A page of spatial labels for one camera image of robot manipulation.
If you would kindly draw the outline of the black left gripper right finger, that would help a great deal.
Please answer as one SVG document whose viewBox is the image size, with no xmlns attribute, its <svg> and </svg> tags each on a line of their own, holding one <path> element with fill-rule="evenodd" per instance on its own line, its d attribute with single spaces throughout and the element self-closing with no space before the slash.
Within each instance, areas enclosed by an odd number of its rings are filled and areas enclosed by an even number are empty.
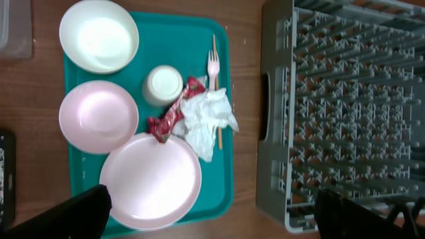
<svg viewBox="0 0 425 239">
<path fill-rule="evenodd" d="M 328 189 L 317 194 L 314 219 L 321 239 L 420 239 L 424 227 L 416 223 L 424 198 L 409 209 L 397 204 L 386 218 Z"/>
</svg>

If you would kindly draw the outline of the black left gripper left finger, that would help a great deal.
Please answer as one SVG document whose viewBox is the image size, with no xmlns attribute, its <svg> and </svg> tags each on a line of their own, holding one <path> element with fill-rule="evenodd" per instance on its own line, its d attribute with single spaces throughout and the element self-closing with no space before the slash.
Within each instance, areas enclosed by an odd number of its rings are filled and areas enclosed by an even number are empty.
<svg viewBox="0 0 425 239">
<path fill-rule="evenodd" d="M 72 197 L 1 233 L 2 238 L 101 238 L 112 201 L 105 185 Z"/>
</svg>

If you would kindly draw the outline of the large pink plate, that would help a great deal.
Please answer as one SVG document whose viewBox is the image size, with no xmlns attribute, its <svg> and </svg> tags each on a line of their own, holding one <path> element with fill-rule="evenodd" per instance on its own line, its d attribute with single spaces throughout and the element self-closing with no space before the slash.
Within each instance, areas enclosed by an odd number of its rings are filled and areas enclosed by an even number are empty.
<svg viewBox="0 0 425 239">
<path fill-rule="evenodd" d="M 191 146 L 171 136 L 165 143 L 147 133 L 112 151 L 100 173 L 112 201 L 111 217 L 134 230 L 159 230 L 182 219 L 202 184 Z"/>
</svg>

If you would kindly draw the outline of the red snack wrapper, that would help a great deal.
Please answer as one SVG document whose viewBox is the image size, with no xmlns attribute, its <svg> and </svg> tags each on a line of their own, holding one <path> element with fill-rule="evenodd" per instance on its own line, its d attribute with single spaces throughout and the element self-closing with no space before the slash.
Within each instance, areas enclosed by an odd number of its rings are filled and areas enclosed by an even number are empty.
<svg viewBox="0 0 425 239">
<path fill-rule="evenodd" d="M 188 100 L 198 94 L 203 93 L 207 87 L 208 82 L 207 76 L 195 78 L 194 76 L 188 77 L 187 85 L 179 95 L 179 97 L 173 102 L 168 111 L 163 115 L 162 118 L 148 117 L 148 132 L 152 134 L 156 140 L 160 143 L 165 143 L 176 123 L 184 118 L 181 110 L 181 101 Z"/>
</svg>

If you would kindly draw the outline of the white plastic cup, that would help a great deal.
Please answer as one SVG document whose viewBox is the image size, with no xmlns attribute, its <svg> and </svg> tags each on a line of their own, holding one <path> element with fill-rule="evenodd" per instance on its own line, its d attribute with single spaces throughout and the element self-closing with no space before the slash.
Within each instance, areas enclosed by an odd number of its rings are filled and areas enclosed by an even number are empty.
<svg viewBox="0 0 425 239">
<path fill-rule="evenodd" d="M 183 91 L 180 72 L 169 65 L 155 67 L 145 78 L 142 94 L 152 106 L 163 107 L 172 104 Z"/>
</svg>

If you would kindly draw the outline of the white napkin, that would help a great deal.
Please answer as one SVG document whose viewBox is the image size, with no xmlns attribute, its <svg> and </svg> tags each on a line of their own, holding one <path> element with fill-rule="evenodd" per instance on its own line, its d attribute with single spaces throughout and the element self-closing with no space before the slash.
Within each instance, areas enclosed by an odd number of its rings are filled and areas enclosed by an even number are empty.
<svg viewBox="0 0 425 239">
<path fill-rule="evenodd" d="M 180 103 L 183 118 L 172 134 L 184 139 L 203 161 L 213 159 L 218 128 L 231 127 L 238 131 L 238 123 L 226 95 L 226 88 L 206 90 Z"/>
</svg>

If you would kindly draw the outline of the white bowl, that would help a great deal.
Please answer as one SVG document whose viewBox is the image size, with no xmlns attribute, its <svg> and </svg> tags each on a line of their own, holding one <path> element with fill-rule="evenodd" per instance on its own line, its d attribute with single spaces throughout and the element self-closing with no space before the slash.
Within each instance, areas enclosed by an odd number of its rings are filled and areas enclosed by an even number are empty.
<svg viewBox="0 0 425 239">
<path fill-rule="evenodd" d="M 113 1 L 79 1 L 63 15 L 61 47 L 81 69 L 111 74 L 137 54 L 139 31 L 130 13 Z"/>
</svg>

